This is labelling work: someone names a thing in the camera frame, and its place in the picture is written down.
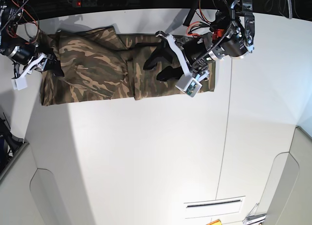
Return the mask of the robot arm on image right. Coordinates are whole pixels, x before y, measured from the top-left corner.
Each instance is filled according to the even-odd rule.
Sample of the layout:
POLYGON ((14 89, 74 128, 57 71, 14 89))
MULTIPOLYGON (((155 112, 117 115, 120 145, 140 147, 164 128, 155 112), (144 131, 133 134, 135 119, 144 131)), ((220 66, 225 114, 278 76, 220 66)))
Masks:
MULTIPOLYGON (((137 43, 135 47, 155 46, 156 49, 145 60, 143 69, 153 69, 161 60, 172 63, 178 60, 178 67, 167 66, 158 73, 158 81, 191 79, 198 82, 209 76, 209 64, 221 60, 224 56, 242 58, 245 54, 254 50, 254 15, 252 13, 251 0, 233 0, 228 4, 222 0, 223 6, 215 14, 214 21, 202 19, 191 23, 196 11, 200 11, 201 0, 193 0, 192 7, 188 12, 183 26, 188 29, 185 36, 177 36, 158 31, 155 37, 158 42, 137 43)), ((101 46, 99 42, 92 40, 87 33, 58 32, 59 38, 55 42, 61 59, 61 67, 65 67, 67 58, 73 58, 81 63, 83 53, 95 59, 104 60, 108 66, 118 66, 123 49, 114 50, 113 44, 101 46)))

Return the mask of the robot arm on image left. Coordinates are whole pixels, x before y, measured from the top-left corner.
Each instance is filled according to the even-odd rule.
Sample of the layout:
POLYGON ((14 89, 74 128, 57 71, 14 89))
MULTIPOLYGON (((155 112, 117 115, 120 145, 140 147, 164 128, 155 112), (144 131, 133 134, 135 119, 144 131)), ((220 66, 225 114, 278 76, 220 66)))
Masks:
POLYGON ((84 16, 84 25, 71 24, 55 32, 56 46, 26 41, 13 35, 24 11, 14 0, 0 7, 1 52, 14 64, 14 89, 27 87, 26 77, 34 70, 48 72, 53 78, 71 86, 100 90, 117 86, 134 72, 137 63, 124 59, 126 53, 145 48, 144 72, 160 68, 158 81, 178 80, 180 66, 173 66, 176 55, 170 47, 174 38, 170 25, 173 12, 167 9, 112 11, 84 16))

